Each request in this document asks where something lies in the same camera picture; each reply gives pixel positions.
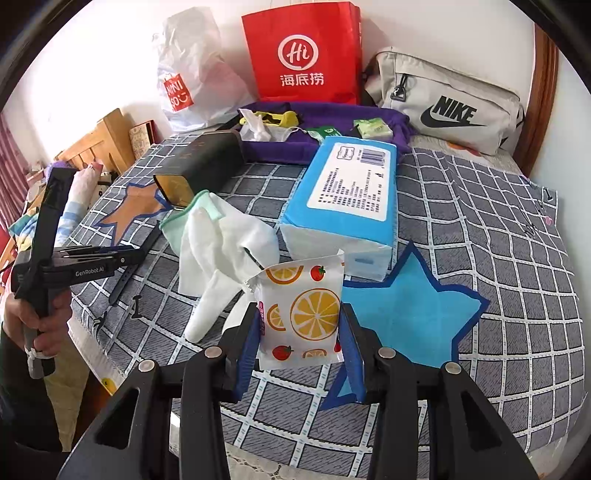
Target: blue tissue pack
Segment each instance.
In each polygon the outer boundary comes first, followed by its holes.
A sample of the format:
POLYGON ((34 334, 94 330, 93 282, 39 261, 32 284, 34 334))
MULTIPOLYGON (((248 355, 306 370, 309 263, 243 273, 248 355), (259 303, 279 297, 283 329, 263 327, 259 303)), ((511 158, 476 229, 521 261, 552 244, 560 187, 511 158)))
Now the blue tissue pack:
POLYGON ((327 137, 280 221, 294 260, 345 252, 345 274, 382 281, 397 231, 397 149, 327 137))

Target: pink curtain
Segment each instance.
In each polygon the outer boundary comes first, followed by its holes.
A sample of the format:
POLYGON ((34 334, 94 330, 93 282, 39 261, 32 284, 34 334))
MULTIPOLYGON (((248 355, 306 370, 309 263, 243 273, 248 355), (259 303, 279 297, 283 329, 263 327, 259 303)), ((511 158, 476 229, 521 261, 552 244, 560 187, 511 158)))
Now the pink curtain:
POLYGON ((22 215, 28 191, 26 171, 27 162, 0 113, 0 228, 5 231, 22 215))

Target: purple fabric bin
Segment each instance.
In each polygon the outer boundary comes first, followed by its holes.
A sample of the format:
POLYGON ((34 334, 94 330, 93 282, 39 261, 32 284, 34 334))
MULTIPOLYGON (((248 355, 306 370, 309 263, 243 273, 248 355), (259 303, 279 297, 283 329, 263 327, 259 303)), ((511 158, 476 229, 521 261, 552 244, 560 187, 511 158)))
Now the purple fabric bin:
MULTIPOLYGON (((375 106, 347 105, 344 103, 315 102, 254 102, 244 108, 253 112, 283 113, 293 110, 298 114, 300 127, 336 127, 343 135, 353 128, 353 120, 382 118, 392 129, 392 142, 398 154, 410 152, 408 142, 415 132, 403 113, 375 106)), ((243 142, 242 148, 248 161, 267 161, 296 165, 309 165, 318 150, 318 142, 308 134, 293 132, 286 142, 243 142)))

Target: black zipper pull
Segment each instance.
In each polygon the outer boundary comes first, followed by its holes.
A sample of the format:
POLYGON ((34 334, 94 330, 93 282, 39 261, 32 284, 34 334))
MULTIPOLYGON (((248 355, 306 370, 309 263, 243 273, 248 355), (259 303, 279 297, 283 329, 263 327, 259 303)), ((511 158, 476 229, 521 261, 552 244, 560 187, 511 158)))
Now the black zipper pull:
POLYGON ((394 87, 394 91, 390 98, 392 100, 398 100, 399 102, 406 102, 406 81, 408 80, 408 74, 403 73, 400 78, 400 83, 394 87))

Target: black box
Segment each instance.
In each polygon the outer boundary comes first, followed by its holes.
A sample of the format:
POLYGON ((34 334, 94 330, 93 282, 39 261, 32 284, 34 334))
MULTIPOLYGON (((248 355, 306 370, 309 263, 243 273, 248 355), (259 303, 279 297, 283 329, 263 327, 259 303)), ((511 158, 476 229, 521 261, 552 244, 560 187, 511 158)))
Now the black box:
POLYGON ((243 165, 237 131, 209 132, 167 158, 156 169, 154 181, 171 205, 185 208, 201 190, 218 192, 243 165))

